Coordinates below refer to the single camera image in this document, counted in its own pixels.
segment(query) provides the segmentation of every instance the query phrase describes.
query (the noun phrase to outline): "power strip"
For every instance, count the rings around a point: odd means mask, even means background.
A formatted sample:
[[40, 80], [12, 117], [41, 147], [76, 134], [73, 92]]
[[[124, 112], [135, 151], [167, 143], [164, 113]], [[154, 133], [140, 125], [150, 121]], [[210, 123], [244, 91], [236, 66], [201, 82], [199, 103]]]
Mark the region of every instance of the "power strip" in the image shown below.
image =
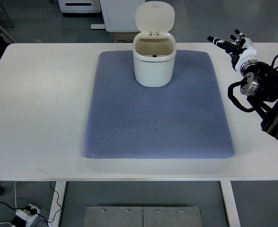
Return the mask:
[[17, 210], [16, 217], [11, 221], [12, 227], [30, 227], [31, 224], [38, 217], [41, 210], [38, 206], [34, 206], [33, 204], [29, 204], [26, 206], [25, 210]]

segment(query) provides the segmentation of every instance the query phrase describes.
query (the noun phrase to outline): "table leg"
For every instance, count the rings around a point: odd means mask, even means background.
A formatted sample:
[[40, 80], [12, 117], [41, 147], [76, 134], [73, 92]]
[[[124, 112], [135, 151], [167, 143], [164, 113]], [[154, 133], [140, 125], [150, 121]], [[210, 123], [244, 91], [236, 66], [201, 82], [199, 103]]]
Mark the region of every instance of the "table leg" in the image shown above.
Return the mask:
[[[59, 193], [58, 203], [61, 206], [63, 205], [65, 188], [66, 188], [66, 181], [57, 181], [56, 182], [55, 190]], [[48, 221], [52, 221], [53, 218], [54, 218], [54, 221], [48, 224], [49, 227], [59, 227], [62, 210], [57, 212], [60, 209], [60, 206], [57, 204], [57, 199], [58, 199], [58, 194], [56, 192], [54, 192], [53, 202], [52, 202], [52, 206], [50, 208], [50, 213], [49, 213], [49, 218], [48, 218]]]
[[240, 220], [238, 216], [237, 207], [233, 196], [233, 188], [230, 181], [222, 180], [221, 188], [230, 227], [240, 227]]

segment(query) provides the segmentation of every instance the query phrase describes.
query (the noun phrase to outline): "white table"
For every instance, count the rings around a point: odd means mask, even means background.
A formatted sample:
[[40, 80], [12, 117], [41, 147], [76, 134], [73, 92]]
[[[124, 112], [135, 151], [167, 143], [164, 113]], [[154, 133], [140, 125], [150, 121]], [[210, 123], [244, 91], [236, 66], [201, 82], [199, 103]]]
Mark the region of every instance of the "white table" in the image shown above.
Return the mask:
[[[256, 43], [271, 64], [276, 43]], [[231, 226], [238, 226], [231, 180], [278, 180], [278, 141], [261, 118], [227, 97], [242, 79], [210, 43], [178, 43], [213, 62], [235, 155], [229, 159], [87, 159], [82, 156], [98, 56], [132, 44], [13, 44], [0, 61], [0, 181], [221, 181]], [[236, 94], [249, 106], [245, 96]]]

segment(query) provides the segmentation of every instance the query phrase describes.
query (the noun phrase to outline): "cardboard box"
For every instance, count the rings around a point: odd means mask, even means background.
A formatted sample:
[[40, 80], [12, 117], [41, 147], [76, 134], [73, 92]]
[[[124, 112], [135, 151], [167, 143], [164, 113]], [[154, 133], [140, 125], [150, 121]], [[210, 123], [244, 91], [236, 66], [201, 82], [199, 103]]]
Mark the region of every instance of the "cardboard box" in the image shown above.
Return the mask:
[[137, 34], [139, 32], [113, 32], [112, 41], [114, 43], [133, 43]]

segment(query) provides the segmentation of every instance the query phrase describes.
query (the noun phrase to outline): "metal plate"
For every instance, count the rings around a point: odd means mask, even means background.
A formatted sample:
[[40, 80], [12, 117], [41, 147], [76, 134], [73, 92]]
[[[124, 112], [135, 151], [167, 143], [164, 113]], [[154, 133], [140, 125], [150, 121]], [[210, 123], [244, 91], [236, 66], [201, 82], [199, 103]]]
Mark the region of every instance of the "metal plate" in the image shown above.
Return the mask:
[[87, 207], [84, 227], [202, 227], [199, 207]]
[[84, 227], [142, 227], [142, 207], [86, 207]]
[[199, 207], [144, 207], [143, 227], [202, 227]]

